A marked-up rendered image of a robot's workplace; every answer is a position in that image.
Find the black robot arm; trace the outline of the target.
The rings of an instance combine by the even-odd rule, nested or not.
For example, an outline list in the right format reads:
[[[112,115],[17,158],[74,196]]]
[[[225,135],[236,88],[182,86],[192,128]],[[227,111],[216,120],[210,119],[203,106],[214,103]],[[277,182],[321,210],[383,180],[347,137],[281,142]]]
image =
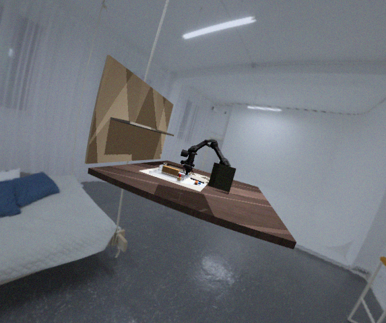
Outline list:
[[[211,142],[211,144],[208,144],[209,142]],[[181,151],[181,156],[188,157],[189,155],[190,159],[194,159],[195,155],[197,155],[197,150],[201,149],[205,145],[215,150],[215,152],[217,153],[220,159],[220,164],[230,167],[228,160],[223,156],[222,152],[218,147],[218,142],[215,139],[209,139],[209,140],[206,139],[205,141],[201,142],[198,145],[191,146],[191,148],[189,148],[188,151],[183,149]],[[183,164],[187,164],[187,159],[185,161],[181,160],[181,165]]]

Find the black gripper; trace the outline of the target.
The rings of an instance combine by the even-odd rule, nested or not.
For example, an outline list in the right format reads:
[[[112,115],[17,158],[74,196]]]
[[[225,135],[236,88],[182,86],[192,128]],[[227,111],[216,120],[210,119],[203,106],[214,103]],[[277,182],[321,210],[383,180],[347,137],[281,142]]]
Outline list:
[[[194,162],[194,159],[188,158],[187,164],[183,165],[183,167],[186,169],[186,175],[194,168],[195,165],[193,164],[193,162]]]

